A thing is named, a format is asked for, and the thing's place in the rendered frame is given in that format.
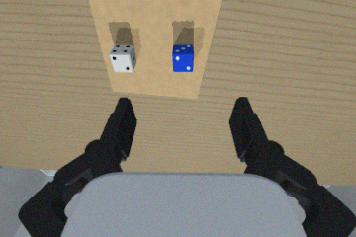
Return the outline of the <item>blue die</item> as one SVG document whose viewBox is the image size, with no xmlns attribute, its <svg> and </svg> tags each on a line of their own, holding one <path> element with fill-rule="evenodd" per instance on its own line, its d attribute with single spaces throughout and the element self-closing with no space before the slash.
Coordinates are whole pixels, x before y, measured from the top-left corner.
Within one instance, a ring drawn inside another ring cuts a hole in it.
<svg viewBox="0 0 356 237">
<path fill-rule="evenodd" d="M 172 52 L 174 72 L 192 72 L 194 48 L 191 44 L 175 44 Z"/>
</svg>

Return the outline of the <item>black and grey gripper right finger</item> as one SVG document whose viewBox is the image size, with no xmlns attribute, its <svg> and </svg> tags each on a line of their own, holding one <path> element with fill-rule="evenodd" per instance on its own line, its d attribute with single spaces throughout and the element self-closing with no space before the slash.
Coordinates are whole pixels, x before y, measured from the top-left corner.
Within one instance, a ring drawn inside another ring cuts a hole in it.
<svg viewBox="0 0 356 237">
<path fill-rule="evenodd" d="M 319 185 L 310 170 L 286 156 L 279 143 L 268 140 L 247 97 L 236 99 L 229 126 L 237 157 L 247 165 L 244 173 L 277 182 L 288 196 L 298 201 L 306 214 L 302 226 L 307 237 L 348 237 L 351 234 L 356 227 L 355 214 Z"/>
</svg>

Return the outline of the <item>white die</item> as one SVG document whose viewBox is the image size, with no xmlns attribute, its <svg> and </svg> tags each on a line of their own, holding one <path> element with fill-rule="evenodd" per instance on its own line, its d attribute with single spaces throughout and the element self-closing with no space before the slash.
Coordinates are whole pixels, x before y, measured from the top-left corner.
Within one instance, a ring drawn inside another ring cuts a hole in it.
<svg viewBox="0 0 356 237">
<path fill-rule="evenodd" d="M 109 53 L 115 72 L 133 72 L 136 58 L 133 45 L 115 45 Z"/>
</svg>

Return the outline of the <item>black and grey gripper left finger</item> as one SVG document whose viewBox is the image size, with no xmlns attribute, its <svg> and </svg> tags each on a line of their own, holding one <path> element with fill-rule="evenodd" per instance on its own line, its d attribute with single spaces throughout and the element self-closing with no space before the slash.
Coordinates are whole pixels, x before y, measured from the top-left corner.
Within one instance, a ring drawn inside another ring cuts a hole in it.
<svg viewBox="0 0 356 237">
<path fill-rule="evenodd" d="M 120 163 L 130 155 L 136 125 L 131 100 L 119 98 L 100 139 L 89 142 L 85 153 L 61 167 L 53 181 L 19 210 L 18 217 L 31 237 L 60 237 L 68 218 L 65 208 L 71 198 L 91 180 L 123 172 Z"/>
</svg>

